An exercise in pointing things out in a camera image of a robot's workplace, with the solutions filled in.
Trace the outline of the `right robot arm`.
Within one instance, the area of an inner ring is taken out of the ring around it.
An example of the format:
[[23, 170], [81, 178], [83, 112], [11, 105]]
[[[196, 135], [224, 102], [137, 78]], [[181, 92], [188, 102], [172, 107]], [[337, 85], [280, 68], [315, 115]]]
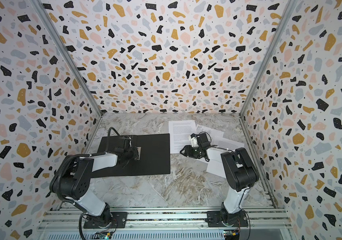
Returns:
[[180, 154], [193, 159], [204, 159], [207, 172], [223, 177], [229, 184], [226, 199], [218, 212], [208, 213], [207, 223], [212, 226], [232, 227], [247, 223], [247, 214], [242, 204], [250, 189], [259, 181], [257, 169], [244, 147], [230, 149], [211, 144], [208, 133], [189, 136], [190, 145], [184, 146]]

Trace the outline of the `aluminium corner post left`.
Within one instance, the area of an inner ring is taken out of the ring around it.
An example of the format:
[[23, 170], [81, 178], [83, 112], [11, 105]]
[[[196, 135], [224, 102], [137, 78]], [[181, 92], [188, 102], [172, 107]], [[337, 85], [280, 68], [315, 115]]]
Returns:
[[59, 33], [57, 32], [54, 24], [52, 23], [51, 19], [49, 18], [48, 13], [45, 11], [45, 8], [41, 1], [30, 1], [33, 9], [42, 20], [45, 28], [47, 29], [48, 33], [50, 34], [53, 42], [56, 44], [57, 49], [59, 50], [60, 54], [64, 58], [65, 62], [67, 63], [69, 70], [74, 74], [76, 80], [78, 81], [79, 85], [82, 88], [83, 93], [87, 97], [90, 102], [90, 105], [93, 107], [94, 111], [98, 115], [99, 118], [102, 117], [102, 112], [99, 109], [95, 99], [93, 98], [86, 82], [84, 81], [80, 71], [78, 70], [77, 66], [75, 65], [73, 59], [71, 58], [65, 44], [62, 42]]

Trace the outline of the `aluminium corner post right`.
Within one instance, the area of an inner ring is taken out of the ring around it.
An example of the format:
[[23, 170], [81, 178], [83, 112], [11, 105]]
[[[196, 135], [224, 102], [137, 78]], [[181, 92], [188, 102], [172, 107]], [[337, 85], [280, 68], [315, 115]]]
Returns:
[[242, 109], [241, 109], [241, 112], [240, 112], [241, 119], [243, 118], [243, 116], [246, 115], [248, 105], [252, 101], [253, 94], [257, 91], [257, 87], [262, 80], [262, 77], [263, 77], [264, 72], [266, 71], [266, 69], [268, 67], [270, 59], [273, 57], [273, 54], [276, 50], [276, 47], [279, 43], [279, 40], [280, 40], [284, 30], [285, 30], [286, 24], [287, 24], [287, 22], [291, 16], [291, 14], [294, 11], [294, 8], [296, 7], [297, 2], [298, 2], [297, 0], [289, 0], [287, 2], [286, 8], [285, 8], [283, 15], [282, 15], [282, 19], [280, 20], [280, 22], [277, 26], [277, 30], [276, 30], [273, 38], [272, 38], [272, 41], [269, 45], [269, 48], [267, 49], [267, 52], [263, 58], [262, 64], [261, 64], [261, 66], [258, 70], [258, 73], [256, 75], [256, 79], [254, 80], [253, 84], [251, 85], [248, 96], [245, 100], [245, 103], [244, 103]]

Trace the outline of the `aluminium corner post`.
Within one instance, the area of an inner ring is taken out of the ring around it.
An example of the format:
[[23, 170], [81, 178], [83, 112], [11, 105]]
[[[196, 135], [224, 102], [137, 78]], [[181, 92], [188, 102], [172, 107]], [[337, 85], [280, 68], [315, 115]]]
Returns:
[[252, 101], [253, 94], [257, 91], [257, 87], [262, 80], [262, 77], [263, 77], [264, 72], [266, 71], [266, 69], [268, 67], [270, 59], [273, 57], [273, 54], [276, 50], [276, 47], [279, 43], [279, 40], [280, 40], [284, 30], [285, 30], [286, 24], [287, 24], [287, 22], [291, 16], [291, 14], [294, 11], [294, 8], [296, 7], [297, 2], [298, 2], [297, 0], [289, 0], [287, 2], [286, 8], [285, 8], [283, 15], [282, 15], [282, 19], [280, 20], [280, 22], [277, 26], [277, 30], [276, 30], [273, 38], [272, 38], [272, 41], [269, 45], [269, 48], [267, 49], [267, 52], [263, 58], [262, 64], [261, 64], [261, 66], [258, 70], [258, 73], [256, 75], [256, 79], [254, 80], [253, 84], [251, 85], [248, 96], [245, 100], [245, 103], [244, 103], [242, 109], [241, 109], [241, 112], [240, 112], [241, 119], [243, 118], [243, 116], [246, 115], [248, 105]]
[[75, 65], [73, 59], [71, 58], [65, 44], [62, 42], [59, 33], [57, 32], [54, 24], [52, 23], [51, 19], [49, 18], [48, 13], [45, 11], [45, 8], [41, 1], [30, 1], [33, 9], [42, 20], [45, 28], [47, 29], [48, 33], [50, 34], [53, 42], [56, 44], [57, 49], [59, 50], [60, 54], [64, 58], [65, 62], [67, 63], [69, 70], [74, 74], [76, 80], [78, 81], [79, 85], [82, 88], [83, 93], [87, 97], [90, 102], [90, 105], [93, 107], [94, 111], [98, 115], [99, 118], [102, 117], [102, 112], [99, 109], [95, 99], [93, 98], [86, 82], [84, 81], [80, 71], [78, 70], [77, 66]]

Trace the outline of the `technical drawing sheet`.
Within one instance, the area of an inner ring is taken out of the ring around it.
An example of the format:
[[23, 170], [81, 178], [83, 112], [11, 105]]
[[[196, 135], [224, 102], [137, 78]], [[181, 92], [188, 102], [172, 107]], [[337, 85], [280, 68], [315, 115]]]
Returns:
[[197, 125], [197, 132], [198, 134], [201, 132], [206, 132], [208, 134], [208, 139], [211, 140], [212, 145], [217, 145], [219, 140], [221, 140], [224, 136], [223, 131], [215, 130], [202, 125]]

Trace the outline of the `metal folder clip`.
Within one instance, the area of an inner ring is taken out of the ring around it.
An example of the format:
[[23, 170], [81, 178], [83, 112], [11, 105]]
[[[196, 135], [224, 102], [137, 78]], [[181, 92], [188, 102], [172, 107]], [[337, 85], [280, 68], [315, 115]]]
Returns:
[[136, 158], [135, 158], [136, 161], [140, 160], [140, 153], [141, 153], [141, 147], [137, 147], [136, 148]]

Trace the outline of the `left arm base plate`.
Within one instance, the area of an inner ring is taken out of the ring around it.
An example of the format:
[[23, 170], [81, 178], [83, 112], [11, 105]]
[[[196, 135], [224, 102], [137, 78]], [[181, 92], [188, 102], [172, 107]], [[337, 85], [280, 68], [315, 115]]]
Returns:
[[84, 229], [124, 229], [127, 220], [127, 212], [108, 212], [102, 213], [101, 216], [86, 216]]

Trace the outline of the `text page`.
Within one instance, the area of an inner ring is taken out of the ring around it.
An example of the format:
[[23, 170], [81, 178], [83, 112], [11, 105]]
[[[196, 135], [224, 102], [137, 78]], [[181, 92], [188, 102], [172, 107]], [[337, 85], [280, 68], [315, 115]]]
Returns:
[[170, 153], [178, 154], [184, 146], [191, 145], [190, 137], [197, 132], [194, 120], [168, 122]]
[[226, 178], [225, 167], [230, 161], [235, 161], [236, 149], [243, 148], [244, 143], [232, 141], [225, 138], [218, 138], [213, 142], [214, 146], [207, 150], [209, 163], [207, 172], [222, 178]]

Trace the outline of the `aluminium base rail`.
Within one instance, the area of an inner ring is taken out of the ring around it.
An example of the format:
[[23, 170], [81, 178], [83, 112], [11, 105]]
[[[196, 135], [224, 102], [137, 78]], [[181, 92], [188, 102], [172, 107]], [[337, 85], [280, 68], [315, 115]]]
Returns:
[[244, 208], [232, 226], [220, 220], [218, 207], [112, 208], [112, 224], [98, 228], [80, 211], [49, 211], [37, 230], [38, 240], [294, 240], [283, 209]]

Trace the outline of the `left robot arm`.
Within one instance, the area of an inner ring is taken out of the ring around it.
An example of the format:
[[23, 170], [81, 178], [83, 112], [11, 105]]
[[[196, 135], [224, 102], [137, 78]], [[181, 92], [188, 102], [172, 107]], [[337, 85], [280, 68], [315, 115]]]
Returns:
[[93, 174], [115, 166], [124, 168], [140, 158], [134, 136], [118, 136], [112, 143], [111, 151], [66, 156], [49, 186], [62, 202], [77, 207], [88, 221], [96, 222], [100, 228], [112, 224], [113, 219], [109, 205], [89, 189]]

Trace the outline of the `orange black file folder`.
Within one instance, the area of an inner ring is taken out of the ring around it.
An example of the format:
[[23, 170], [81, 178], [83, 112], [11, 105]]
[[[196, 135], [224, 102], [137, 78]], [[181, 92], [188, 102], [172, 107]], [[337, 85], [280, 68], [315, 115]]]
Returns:
[[116, 154], [117, 164], [97, 170], [93, 178], [170, 174], [169, 134], [103, 137], [98, 152]]

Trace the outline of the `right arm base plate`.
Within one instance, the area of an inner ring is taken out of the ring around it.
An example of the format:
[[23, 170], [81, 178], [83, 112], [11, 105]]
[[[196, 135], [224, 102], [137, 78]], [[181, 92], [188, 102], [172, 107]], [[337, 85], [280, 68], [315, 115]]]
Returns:
[[208, 211], [205, 222], [210, 228], [220, 227], [248, 227], [248, 217], [244, 211], [239, 211], [235, 214], [229, 214], [225, 209], [220, 211]]

